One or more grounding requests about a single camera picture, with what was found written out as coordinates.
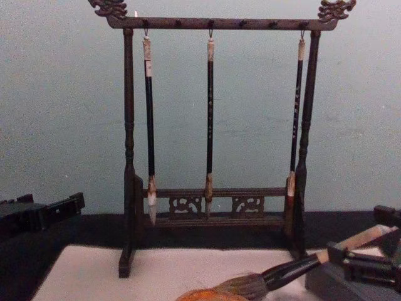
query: gray-green wall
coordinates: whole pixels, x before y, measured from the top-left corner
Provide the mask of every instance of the gray-green wall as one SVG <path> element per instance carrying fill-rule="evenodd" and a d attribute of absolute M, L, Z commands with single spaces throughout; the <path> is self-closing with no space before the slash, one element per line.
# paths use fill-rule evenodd
<path fill-rule="evenodd" d="M 126 2 L 131 16 L 137 10 L 140 16 L 233 18 L 316 18 L 320 5 Z M 359 0 L 348 19 L 322 34 L 308 211 L 401 205 L 400 10 L 399 0 Z M 50 203 L 82 191 L 84 213 L 122 212 L 122 32 L 86 0 L 5 0 L 0 11 L 0 199 L 33 193 L 37 202 Z M 149 35 L 157 186 L 204 187 L 208 33 Z M 146 184 L 142 38 L 135 31 L 135 168 Z M 214 39 L 214 186 L 282 186 L 299 32 L 215 31 Z M 215 210 L 226 207 L 214 203 Z M 274 199 L 266 209 L 282 207 Z"/>

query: table surface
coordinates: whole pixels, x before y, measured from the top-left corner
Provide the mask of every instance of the table surface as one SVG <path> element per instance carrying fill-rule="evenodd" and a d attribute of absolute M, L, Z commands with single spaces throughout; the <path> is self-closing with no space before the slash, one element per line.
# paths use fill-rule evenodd
<path fill-rule="evenodd" d="M 137 250 L 130 277 L 119 279 L 120 254 L 114 249 L 67 246 L 33 300 L 174 301 L 189 290 L 292 260 L 284 250 Z M 319 301 L 304 284 L 301 277 L 270 292 L 265 300 Z"/>

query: orange object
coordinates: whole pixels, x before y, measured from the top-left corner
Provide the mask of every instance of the orange object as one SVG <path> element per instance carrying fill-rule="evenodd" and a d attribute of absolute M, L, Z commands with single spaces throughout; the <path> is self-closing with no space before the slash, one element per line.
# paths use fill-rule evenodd
<path fill-rule="evenodd" d="M 191 290 L 176 301 L 249 301 L 244 297 L 216 290 Z"/>

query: carved dragon finial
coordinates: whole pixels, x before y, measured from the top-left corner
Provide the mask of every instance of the carved dragon finial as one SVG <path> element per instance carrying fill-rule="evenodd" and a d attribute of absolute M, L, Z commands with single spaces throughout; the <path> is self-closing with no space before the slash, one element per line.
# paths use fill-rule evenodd
<path fill-rule="evenodd" d="M 321 6 L 319 7 L 320 13 L 318 13 L 319 21 L 322 23 L 327 23 L 334 19 L 346 19 L 348 15 L 344 12 L 346 10 L 351 11 L 356 4 L 357 0 L 349 0 L 348 2 L 337 0 L 335 3 L 322 0 Z"/>
<path fill-rule="evenodd" d="M 89 0 L 90 5 L 93 8 L 99 6 L 99 9 L 95 11 L 98 16 L 109 17 L 113 16 L 117 19 L 125 19 L 127 5 L 123 3 L 124 0 Z"/>

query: brush rack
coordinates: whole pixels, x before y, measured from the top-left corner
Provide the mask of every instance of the brush rack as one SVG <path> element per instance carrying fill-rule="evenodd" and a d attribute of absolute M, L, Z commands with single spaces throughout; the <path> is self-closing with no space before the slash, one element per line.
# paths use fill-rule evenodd
<path fill-rule="evenodd" d="M 106 17 L 112 28 L 123 29 L 124 38 L 124 108 L 125 108 L 125 172 L 124 172 L 124 218 L 125 245 L 119 262 L 119 276 L 128 277 L 135 248 L 140 244 L 147 228 L 152 227 L 149 216 L 143 213 L 143 199 L 147 190 L 143 181 L 135 174 L 133 165 L 133 53 L 134 29 L 229 29 L 229 30 L 281 30 L 310 31 L 311 43 L 305 97 L 299 142 L 299 159 L 295 170 L 295 193 L 293 206 L 287 197 L 287 181 L 283 187 L 214 189 L 213 197 L 232 199 L 230 213 L 212 213 L 206 218 L 201 211 L 204 189 L 159 189 L 158 198 L 168 198 L 170 212 L 167 217 L 157 218 L 156 228 L 183 227 L 265 227 L 266 230 L 281 230 L 294 256 L 305 254 L 304 196 L 306 186 L 306 155 L 311 125 L 313 94 L 315 90 L 316 64 L 319 38 L 322 31 L 334 30 L 338 20 L 345 19 L 345 11 L 351 11 L 356 0 L 330 3 L 323 0 L 318 19 L 207 19 L 207 18 L 138 18 L 127 16 L 124 0 L 89 0 L 96 14 Z M 284 197 L 282 215 L 264 212 L 264 198 Z"/>

